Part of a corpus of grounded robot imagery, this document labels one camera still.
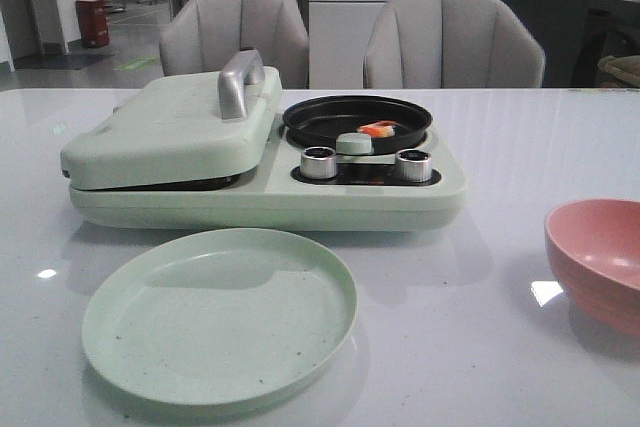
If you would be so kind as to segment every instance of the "red trash can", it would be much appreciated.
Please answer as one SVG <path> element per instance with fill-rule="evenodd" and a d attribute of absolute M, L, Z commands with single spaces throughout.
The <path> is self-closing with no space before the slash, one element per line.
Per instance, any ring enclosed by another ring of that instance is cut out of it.
<path fill-rule="evenodd" d="M 85 47 L 102 47 L 109 43 L 104 4 L 104 0 L 76 0 L 78 26 Z"/>

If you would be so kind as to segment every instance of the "gray chair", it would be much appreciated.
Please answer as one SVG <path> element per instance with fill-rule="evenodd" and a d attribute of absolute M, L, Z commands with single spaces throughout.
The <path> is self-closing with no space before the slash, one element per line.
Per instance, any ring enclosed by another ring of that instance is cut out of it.
<path fill-rule="evenodd" d="M 296 0 L 189 0 L 160 36 L 165 75 L 222 70 L 243 47 L 258 49 L 284 88 L 305 88 L 309 36 Z"/>
<path fill-rule="evenodd" d="M 375 89 L 540 87 L 544 51 L 500 0 L 392 0 L 364 58 Z"/>

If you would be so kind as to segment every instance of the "table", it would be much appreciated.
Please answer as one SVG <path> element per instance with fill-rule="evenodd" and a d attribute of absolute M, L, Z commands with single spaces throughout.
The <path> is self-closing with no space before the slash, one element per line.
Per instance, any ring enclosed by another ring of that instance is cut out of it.
<path fill-rule="evenodd" d="M 0 425 L 638 425 L 640 340 L 558 293 L 543 220 L 571 199 L 640 200 L 640 92 L 371 91 L 429 109 L 469 176 L 467 205 L 439 231 L 304 233 L 350 267 L 355 330 L 297 396 L 217 420 L 149 409 L 82 353 L 104 279 L 190 233 L 95 226 L 69 202 L 60 149 L 134 93 L 0 93 Z M 286 91 L 282 106 L 336 93 Z"/>

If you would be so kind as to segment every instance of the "plastic plate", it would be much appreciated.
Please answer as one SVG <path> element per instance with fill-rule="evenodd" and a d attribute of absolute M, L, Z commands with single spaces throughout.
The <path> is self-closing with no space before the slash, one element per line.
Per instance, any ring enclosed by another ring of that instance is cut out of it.
<path fill-rule="evenodd" d="M 152 401 L 252 410 L 313 380 L 349 335 L 347 267 L 307 238 L 266 229 L 183 237 L 131 260 L 82 325 L 93 367 Z"/>

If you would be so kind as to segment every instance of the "black frying pan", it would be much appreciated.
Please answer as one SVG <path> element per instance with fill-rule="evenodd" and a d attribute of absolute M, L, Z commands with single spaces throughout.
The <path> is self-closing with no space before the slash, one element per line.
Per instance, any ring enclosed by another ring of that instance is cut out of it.
<path fill-rule="evenodd" d="M 372 95 L 339 95 L 300 102 L 283 115 L 289 135 L 304 147 L 336 147 L 341 134 L 380 120 L 396 122 L 395 135 L 371 140 L 373 154 L 392 154 L 415 147 L 424 138 L 432 117 L 422 107 L 404 100 Z"/>

